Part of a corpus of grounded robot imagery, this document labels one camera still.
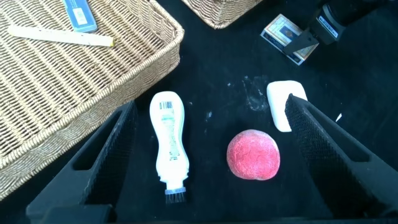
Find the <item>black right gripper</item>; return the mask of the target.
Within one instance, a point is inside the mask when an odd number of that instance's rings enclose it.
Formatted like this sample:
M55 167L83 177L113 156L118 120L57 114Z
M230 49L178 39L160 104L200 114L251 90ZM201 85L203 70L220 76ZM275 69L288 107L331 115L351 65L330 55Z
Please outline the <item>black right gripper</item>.
M322 42L330 45L340 40L346 27L334 17L328 3L320 3L314 16L310 19L307 29L283 48L283 53L290 55L301 49Z

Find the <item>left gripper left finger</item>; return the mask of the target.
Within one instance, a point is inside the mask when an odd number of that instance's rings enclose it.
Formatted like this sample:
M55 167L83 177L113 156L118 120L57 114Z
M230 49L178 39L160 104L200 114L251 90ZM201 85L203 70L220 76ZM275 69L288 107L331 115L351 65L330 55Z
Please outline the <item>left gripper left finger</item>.
M32 223L108 223L136 138L137 108L118 108L27 206Z

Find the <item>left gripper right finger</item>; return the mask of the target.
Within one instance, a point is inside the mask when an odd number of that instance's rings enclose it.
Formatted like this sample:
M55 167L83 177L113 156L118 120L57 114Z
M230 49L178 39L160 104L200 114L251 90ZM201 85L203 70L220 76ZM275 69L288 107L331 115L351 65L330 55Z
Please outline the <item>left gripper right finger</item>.
M338 218L397 217L397 171L307 100L285 114L309 173Z

